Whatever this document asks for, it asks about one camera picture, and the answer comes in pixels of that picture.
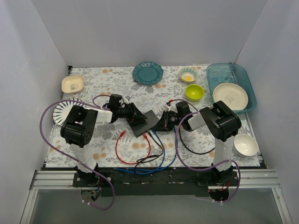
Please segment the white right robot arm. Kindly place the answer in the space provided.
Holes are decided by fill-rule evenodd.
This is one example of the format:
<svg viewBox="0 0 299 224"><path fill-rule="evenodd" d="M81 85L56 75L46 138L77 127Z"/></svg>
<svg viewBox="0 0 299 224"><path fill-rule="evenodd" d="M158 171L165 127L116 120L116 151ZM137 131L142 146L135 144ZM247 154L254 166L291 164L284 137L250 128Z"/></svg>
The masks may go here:
<svg viewBox="0 0 299 224"><path fill-rule="evenodd" d="M197 112L191 112L191 104L180 100L176 104L177 111L164 111L161 119L153 131L167 132L177 126L182 126L186 131L192 132L207 126L215 139L214 160L211 169L212 182L222 185L228 180L228 171L232 170L232 149L235 136L241 128L239 117L223 102L217 101L210 107L205 107Z"/></svg>

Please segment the black network switch box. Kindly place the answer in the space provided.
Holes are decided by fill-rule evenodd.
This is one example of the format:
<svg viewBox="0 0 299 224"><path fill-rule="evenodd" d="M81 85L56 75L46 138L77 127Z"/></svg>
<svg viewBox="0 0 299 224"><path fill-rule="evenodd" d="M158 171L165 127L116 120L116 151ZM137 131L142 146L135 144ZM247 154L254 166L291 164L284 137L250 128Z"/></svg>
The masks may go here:
<svg viewBox="0 0 299 224"><path fill-rule="evenodd" d="M153 110L147 111L144 113L144 115L147 117L147 119L144 121L133 121L131 124L129 124L135 137L139 137L143 133L150 130L159 121L159 118L156 116Z"/></svg>

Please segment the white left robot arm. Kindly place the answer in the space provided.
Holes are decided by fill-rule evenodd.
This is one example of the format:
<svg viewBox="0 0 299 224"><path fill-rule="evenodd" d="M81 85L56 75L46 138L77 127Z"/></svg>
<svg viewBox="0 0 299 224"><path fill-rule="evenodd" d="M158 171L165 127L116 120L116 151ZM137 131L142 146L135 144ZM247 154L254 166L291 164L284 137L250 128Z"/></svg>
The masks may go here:
<svg viewBox="0 0 299 224"><path fill-rule="evenodd" d="M63 123L60 134L70 144L78 162L78 170L85 173L83 181L90 187L99 183L99 174L94 172L97 162L88 144L97 123L110 124L117 119L126 119L128 124L143 124L147 117L134 103L126 101L119 94L112 94L106 109L88 109L74 105Z"/></svg>

